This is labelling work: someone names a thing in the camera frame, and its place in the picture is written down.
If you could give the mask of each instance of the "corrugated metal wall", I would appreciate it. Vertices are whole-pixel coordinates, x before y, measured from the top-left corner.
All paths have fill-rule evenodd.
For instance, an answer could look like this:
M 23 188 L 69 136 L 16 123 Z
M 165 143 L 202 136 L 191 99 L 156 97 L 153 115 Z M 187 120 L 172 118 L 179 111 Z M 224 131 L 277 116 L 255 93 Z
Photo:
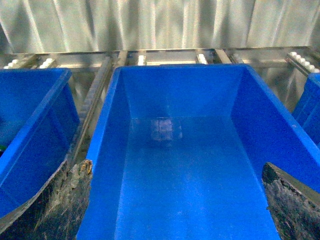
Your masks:
M 1 0 L 0 51 L 320 44 L 320 0 Z

